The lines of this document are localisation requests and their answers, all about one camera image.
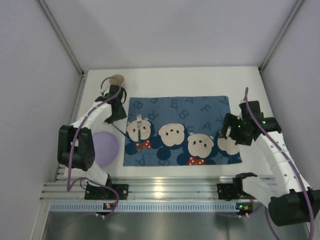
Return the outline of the blue handled fork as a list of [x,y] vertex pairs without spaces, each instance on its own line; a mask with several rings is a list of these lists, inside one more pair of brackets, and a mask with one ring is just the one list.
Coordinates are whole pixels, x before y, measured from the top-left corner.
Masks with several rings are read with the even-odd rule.
[[136,122],[137,122],[137,131],[138,131],[138,152],[141,152],[142,151],[142,146],[141,146],[142,116],[140,114],[136,115]]

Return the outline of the blue metal spoon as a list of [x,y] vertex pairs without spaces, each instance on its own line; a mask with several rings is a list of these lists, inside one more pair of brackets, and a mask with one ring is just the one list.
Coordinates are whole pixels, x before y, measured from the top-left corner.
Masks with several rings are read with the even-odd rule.
[[129,137],[126,133],[124,133],[121,129],[119,129],[119,128],[118,128],[117,126],[115,126],[113,123],[111,123],[111,125],[112,125],[113,127],[115,127],[122,135],[124,135],[127,140],[130,140],[130,137]]

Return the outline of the beige cup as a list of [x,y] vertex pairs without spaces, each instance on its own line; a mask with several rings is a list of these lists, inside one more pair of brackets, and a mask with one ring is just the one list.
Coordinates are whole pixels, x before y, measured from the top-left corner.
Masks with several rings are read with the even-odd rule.
[[121,74],[115,74],[110,77],[109,83],[111,85],[117,85],[123,87],[125,85],[125,78]]

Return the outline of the blue cartoon bear placemat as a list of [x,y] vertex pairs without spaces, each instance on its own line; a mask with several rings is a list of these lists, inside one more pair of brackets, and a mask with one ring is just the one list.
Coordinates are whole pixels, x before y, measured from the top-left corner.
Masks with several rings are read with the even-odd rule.
[[[227,96],[132,97],[128,104],[123,165],[173,167],[242,162],[230,138],[220,139],[230,113]],[[137,114],[142,117],[138,152]]]

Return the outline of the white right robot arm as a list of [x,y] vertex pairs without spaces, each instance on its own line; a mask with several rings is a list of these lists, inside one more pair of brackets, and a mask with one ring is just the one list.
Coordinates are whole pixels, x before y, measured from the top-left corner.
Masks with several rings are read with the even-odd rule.
[[243,102],[239,108],[239,116],[231,113],[224,116],[218,137],[222,140],[230,138],[243,146],[255,142],[269,165],[276,186],[267,185],[253,172],[245,172],[232,179],[235,192],[251,195],[262,203],[278,227],[313,223],[320,210],[320,192],[313,190],[300,175],[278,121],[275,117],[265,117],[257,100]]

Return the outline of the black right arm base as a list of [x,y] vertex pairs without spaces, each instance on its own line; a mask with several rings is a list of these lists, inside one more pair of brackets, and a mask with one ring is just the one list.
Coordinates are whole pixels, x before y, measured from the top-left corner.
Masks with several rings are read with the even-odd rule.
[[217,193],[219,200],[231,201],[239,199],[255,199],[252,195],[244,192],[243,180],[253,178],[260,180],[260,178],[253,172],[239,173],[232,178],[232,183],[218,183]]

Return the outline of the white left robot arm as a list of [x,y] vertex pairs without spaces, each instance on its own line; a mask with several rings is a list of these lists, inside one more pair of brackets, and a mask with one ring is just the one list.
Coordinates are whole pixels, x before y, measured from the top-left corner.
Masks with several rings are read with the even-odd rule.
[[112,124],[127,117],[123,104],[126,90],[120,85],[110,85],[102,90],[92,107],[77,121],[62,125],[58,131],[57,161],[68,169],[66,189],[69,192],[76,180],[71,181],[72,169],[82,170],[87,180],[95,187],[105,187],[110,175],[102,170],[95,158],[93,135],[102,123]]

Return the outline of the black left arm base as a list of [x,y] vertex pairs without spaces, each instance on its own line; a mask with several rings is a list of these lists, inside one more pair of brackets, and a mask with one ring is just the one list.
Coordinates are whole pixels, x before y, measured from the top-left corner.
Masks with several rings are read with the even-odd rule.
[[[112,184],[111,188],[116,191],[120,200],[126,200],[129,194],[128,184]],[[85,200],[116,200],[116,195],[108,189],[87,184]]]

